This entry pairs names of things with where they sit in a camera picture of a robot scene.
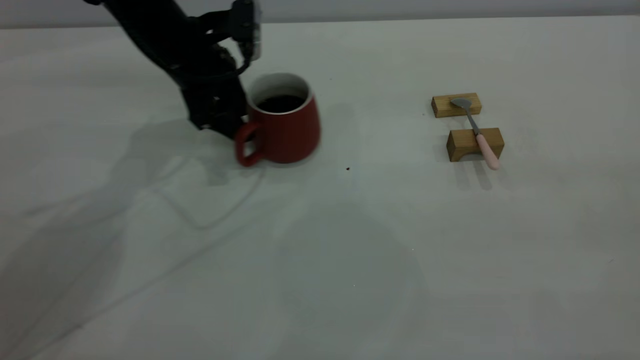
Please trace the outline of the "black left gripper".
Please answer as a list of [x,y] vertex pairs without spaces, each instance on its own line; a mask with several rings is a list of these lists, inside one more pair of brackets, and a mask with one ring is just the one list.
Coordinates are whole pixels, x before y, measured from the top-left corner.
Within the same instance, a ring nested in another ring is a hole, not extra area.
[[195,77],[182,87],[189,120],[199,130],[210,130],[233,141],[249,118],[240,75],[249,68],[244,58],[238,64],[228,48],[214,44],[213,60],[206,60],[210,73]]

